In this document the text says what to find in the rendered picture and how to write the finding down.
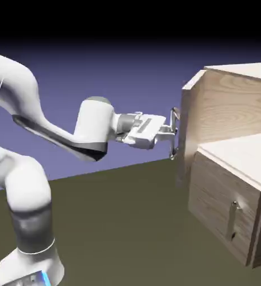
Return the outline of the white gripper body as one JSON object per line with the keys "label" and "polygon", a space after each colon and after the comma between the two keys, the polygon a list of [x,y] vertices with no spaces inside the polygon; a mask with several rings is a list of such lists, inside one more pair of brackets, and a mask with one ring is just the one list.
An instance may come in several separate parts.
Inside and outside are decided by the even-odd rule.
{"label": "white gripper body", "polygon": [[122,139],[122,142],[137,149],[152,149],[156,143],[155,137],[165,121],[164,116],[143,114],[136,120],[135,126]]}

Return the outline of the curved silver door handle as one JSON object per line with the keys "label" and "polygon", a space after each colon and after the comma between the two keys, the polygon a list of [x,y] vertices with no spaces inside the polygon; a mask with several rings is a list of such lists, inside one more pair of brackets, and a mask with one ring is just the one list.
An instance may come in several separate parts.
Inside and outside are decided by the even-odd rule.
{"label": "curved silver door handle", "polygon": [[175,147],[175,137],[178,132],[176,122],[180,120],[180,110],[177,107],[173,107],[170,111],[170,133],[172,134],[172,139],[170,140],[170,160],[174,160],[178,148]]}

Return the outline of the light wood cabinet door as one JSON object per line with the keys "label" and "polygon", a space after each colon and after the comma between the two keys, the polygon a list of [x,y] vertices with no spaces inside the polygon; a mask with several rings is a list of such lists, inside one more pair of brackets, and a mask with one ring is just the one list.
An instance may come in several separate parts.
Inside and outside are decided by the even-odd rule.
{"label": "light wood cabinet door", "polygon": [[[235,237],[225,237],[233,201],[241,210]],[[191,166],[189,210],[243,264],[249,265],[261,212],[261,185],[206,151],[198,150]]]}
{"label": "light wood cabinet door", "polygon": [[200,70],[182,88],[177,154],[177,185],[187,187],[194,154],[197,150],[198,131],[196,105],[206,71]]}

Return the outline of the light wood cabinet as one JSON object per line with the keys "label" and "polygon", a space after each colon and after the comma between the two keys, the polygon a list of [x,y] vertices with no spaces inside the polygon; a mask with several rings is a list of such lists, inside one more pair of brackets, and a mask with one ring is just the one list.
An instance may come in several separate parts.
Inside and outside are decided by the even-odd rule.
{"label": "light wood cabinet", "polygon": [[[196,152],[206,151],[261,185],[261,63],[203,69],[203,90],[195,109]],[[261,266],[261,212],[246,266]]]}

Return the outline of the light wood closed cabinet door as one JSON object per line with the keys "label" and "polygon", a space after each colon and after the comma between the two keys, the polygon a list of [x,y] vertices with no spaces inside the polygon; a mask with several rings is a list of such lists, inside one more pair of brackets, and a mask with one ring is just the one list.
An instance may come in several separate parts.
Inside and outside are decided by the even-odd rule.
{"label": "light wood closed cabinet door", "polygon": [[[235,237],[225,237],[233,201],[241,210]],[[198,150],[191,166],[189,210],[243,264],[249,265],[261,212],[261,185],[206,151]]]}

